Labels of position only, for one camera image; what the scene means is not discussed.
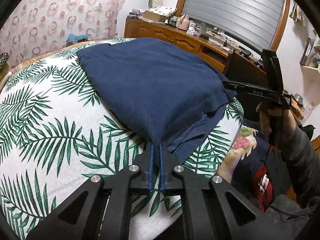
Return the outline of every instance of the metal screw head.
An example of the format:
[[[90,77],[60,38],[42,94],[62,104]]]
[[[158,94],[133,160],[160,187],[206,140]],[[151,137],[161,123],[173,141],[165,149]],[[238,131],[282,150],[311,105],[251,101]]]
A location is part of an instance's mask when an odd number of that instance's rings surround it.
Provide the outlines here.
[[[101,177],[100,177],[99,175],[93,175],[93,176],[91,177],[91,181],[92,181],[92,182],[99,182],[100,179],[101,179]]]
[[[213,181],[214,183],[221,183],[221,182],[222,182],[222,177],[220,177],[220,176],[218,176],[218,175],[213,176],[213,177],[212,177],[212,181]]]
[[[174,170],[175,170],[176,172],[182,172],[182,171],[184,171],[184,167],[181,166],[181,165],[177,165],[177,166],[175,166]]]
[[[129,166],[129,171],[137,171],[139,169],[138,165],[131,165]]]

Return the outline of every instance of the wooden window frame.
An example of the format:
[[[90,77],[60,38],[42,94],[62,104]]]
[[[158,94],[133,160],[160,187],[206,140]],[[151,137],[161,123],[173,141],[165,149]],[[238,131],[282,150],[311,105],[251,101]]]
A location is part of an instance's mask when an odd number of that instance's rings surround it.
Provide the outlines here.
[[[186,0],[178,0],[177,11],[175,13],[175,16],[178,16],[178,17],[181,16],[185,2]],[[282,10],[281,10],[280,18],[278,21],[278,25],[269,47],[269,49],[271,50],[277,50],[279,47],[280,41],[284,33],[285,26],[287,24],[289,9],[290,9],[290,0],[284,0],[282,4]]]

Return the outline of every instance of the bottle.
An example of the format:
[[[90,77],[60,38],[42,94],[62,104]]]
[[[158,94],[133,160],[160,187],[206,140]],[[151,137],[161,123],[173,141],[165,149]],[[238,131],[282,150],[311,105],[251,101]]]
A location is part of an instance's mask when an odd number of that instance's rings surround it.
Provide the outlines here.
[[[176,26],[177,20],[178,20],[178,17],[177,17],[177,16],[174,16],[174,17],[173,17],[173,20],[172,20],[172,24],[171,24],[172,27]]]
[[[200,28],[199,33],[205,34],[206,30],[207,30],[207,25],[205,23],[201,23],[201,28]]]
[[[310,115],[312,114],[313,111],[313,107],[315,106],[314,102],[311,102],[309,105],[306,106],[306,109],[303,111],[302,115],[303,115],[303,119],[300,119],[301,124],[303,125],[308,118],[310,117]]]
[[[178,19],[177,19],[177,23],[176,23],[177,28],[178,28],[179,24],[180,24],[180,17],[178,17]]]

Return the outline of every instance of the wooden dresser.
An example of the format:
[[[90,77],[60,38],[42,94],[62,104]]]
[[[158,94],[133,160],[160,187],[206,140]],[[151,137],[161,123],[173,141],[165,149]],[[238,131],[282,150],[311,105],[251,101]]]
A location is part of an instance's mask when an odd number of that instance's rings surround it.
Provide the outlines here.
[[[185,51],[197,54],[200,58],[221,72],[227,63],[228,52],[205,39],[190,36],[186,34],[186,31],[178,28],[127,18],[124,37],[151,37],[170,42]]]

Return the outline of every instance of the books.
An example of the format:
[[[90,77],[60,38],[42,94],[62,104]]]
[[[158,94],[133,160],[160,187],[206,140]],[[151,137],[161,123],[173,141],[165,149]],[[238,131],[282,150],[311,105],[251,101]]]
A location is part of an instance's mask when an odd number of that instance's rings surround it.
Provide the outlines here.
[[[318,68],[319,67],[319,63],[320,63],[320,52],[317,51],[313,57],[306,62],[306,66],[308,67],[313,67],[313,68]]]
[[[310,57],[309,56],[310,56],[310,54],[312,52],[313,44],[314,44],[314,42],[310,38],[308,38],[306,47],[304,49],[302,58],[300,60],[300,65],[306,65],[306,62],[308,60],[310,61]]]

